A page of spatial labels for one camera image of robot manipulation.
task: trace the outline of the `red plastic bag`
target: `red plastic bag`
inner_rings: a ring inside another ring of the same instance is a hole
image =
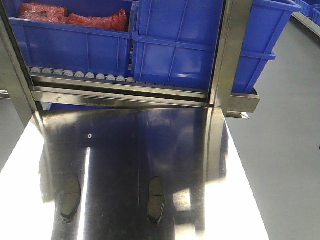
[[[127,32],[129,25],[129,20],[124,9],[108,17],[84,17],[77,14],[71,14],[68,17],[68,9],[66,7],[36,2],[22,3],[20,5],[19,18],[122,32]]]
[[[19,9],[19,18],[43,21],[50,23],[66,23],[68,9],[62,6],[53,6],[43,3],[22,3]]]
[[[128,31],[128,18],[124,9],[116,12],[113,16],[107,17],[84,17],[77,14],[71,14],[68,17],[67,24],[122,32]]]

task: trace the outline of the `stainless steel table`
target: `stainless steel table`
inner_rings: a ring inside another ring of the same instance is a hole
[[[66,179],[81,202],[60,216]],[[160,177],[159,226],[147,219]],[[2,240],[268,240],[219,108],[36,112],[0,174]]]

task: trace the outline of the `gray floor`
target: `gray floor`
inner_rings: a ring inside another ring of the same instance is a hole
[[[250,120],[228,119],[270,240],[320,236],[320,39],[296,21],[285,29],[256,89]],[[23,126],[0,100],[0,169]]]

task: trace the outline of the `stainless steel frame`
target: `stainless steel frame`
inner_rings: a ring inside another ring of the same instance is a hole
[[[259,102],[260,97],[256,90],[253,90],[252,94],[232,93],[227,109],[231,112],[254,113]]]
[[[253,0],[225,0],[216,61],[209,92],[161,85],[84,81],[72,77],[29,74],[1,0],[1,76],[20,118],[27,124],[37,101],[120,108],[219,107],[226,114]],[[232,102],[240,99],[232,97]],[[241,101],[252,112],[256,98]]]
[[[226,113],[250,18],[252,0],[227,0],[208,102]]]
[[[8,90],[15,109],[24,126],[36,110],[41,110],[31,93],[32,84],[17,40],[11,29],[2,1],[0,2],[0,78]]]

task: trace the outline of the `blue plastic bin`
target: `blue plastic bin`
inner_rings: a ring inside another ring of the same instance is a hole
[[[217,43],[223,0],[140,0],[140,35],[189,43]]]
[[[314,21],[316,24],[318,24],[320,26],[320,7],[313,9],[312,21]]]
[[[292,13],[300,9],[291,0],[254,0],[242,50],[270,54]]]
[[[295,0],[295,3],[301,6],[301,13],[308,18],[314,15],[314,8],[320,7],[320,0]]]
[[[242,51],[238,64],[233,93],[250,94],[269,60],[275,60],[276,54]]]
[[[136,81],[208,89],[215,47],[133,33]]]
[[[16,18],[21,3],[4,0],[13,31],[28,66],[128,76],[134,17],[130,32],[121,32]],[[67,7],[69,14],[111,16],[121,8],[127,15],[135,3],[123,0],[37,0]]]

